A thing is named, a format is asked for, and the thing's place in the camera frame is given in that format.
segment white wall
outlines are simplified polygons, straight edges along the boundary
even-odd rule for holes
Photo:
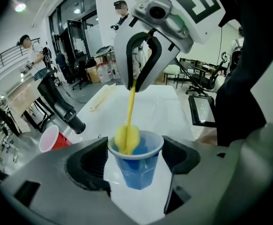
[[[39,25],[40,44],[42,47],[48,47],[52,54],[53,63],[55,63],[56,54],[51,40],[49,17],[44,17]]]
[[[100,32],[103,46],[113,45],[115,32],[110,29],[111,25],[117,23],[120,16],[116,13],[113,3],[118,0],[96,0],[97,13],[100,25]],[[128,8],[135,6],[134,0],[125,0]]]
[[[232,41],[238,38],[239,38],[238,31],[231,25],[226,24],[222,28],[222,40],[221,29],[218,28],[204,45],[195,43],[188,54],[181,52],[177,56],[177,58],[200,60],[202,62],[216,65],[220,50],[220,43],[221,43],[220,54],[222,52],[230,53],[230,50],[232,48]]]
[[[16,45],[24,34],[31,39],[39,37],[39,28],[32,28],[31,21],[35,14],[29,8],[17,13],[10,5],[0,17],[0,53]]]
[[[8,75],[0,79],[0,92],[6,93],[11,87],[21,82],[20,69],[15,69]]]

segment person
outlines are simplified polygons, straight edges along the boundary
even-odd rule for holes
[[[118,25],[120,26],[129,16],[127,3],[124,0],[120,0],[114,2],[113,5],[116,9],[116,12],[121,15],[121,18],[118,21]]]
[[[15,127],[15,123],[12,120],[11,117],[9,117],[2,109],[1,109],[1,105],[0,105],[0,120],[4,121],[6,123],[6,125],[10,128],[10,130],[16,135],[19,136],[20,133],[18,132],[18,130]]]
[[[67,83],[72,84],[73,80],[69,78],[69,76],[71,75],[70,69],[66,63],[65,56],[60,51],[57,51],[57,56],[56,56],[55,62],[56,62],[56,64],[59,65],[59,68],[60,68],[63,76],[65,77]]]
[[[232,41],[232,48],[231,48],[231,53],[230,53],[231,55],[232,55],[232,52],[236,48],[239,48],[239,47],[243,46],[244,37],[243,37],[243,28],[242,27],[238,28],[238,34],[239,34],[239,39],[235,39],[235,40]]]
[[[47,73],[47,67],[43,61],[43,49],[38,42],[32,43],[28,35],[23,35],[17,45],[28,49],[27,68],[30,69],[34,80],[42,79]]]

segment yellow stick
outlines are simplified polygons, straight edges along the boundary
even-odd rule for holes
[[[129,96],[128,116],[127,116],[127,122],[126,122],[127,126],[130,126],[130,123],[131,123],[132,110],[133,110],[134,97],[135,97],[135,86],[136,86],[136,79],[133,79],[133,85],[130,90],[130,96]]]

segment black cable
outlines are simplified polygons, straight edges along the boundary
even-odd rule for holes
[[[218,62],[219,62],[220,54],[221,54],[221,43],[220,43],[219,56],[217,57],[217,62],[216,62],[216,65],[217,65],[217,64],[218,64]]]
[[[72,99],[72,100],[76,100],[78,103],[81,103],[81,104],[86,104],[86,103],[82,103],[80,101],[78,101],[77,99],[75,98],[72,98],[71,95],[65,90],[65,88],[62,86],[62,83],[60,83],[61,87],[63,88],[63,90],[66,92],[66,94]]]

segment red plastic cup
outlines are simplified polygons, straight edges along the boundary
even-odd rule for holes
[[[39,141],[39,149],[41,152],[67,147],[69,145],[72,145],[72,143],[59,132],[59,128],[56,125],[47,128]]]

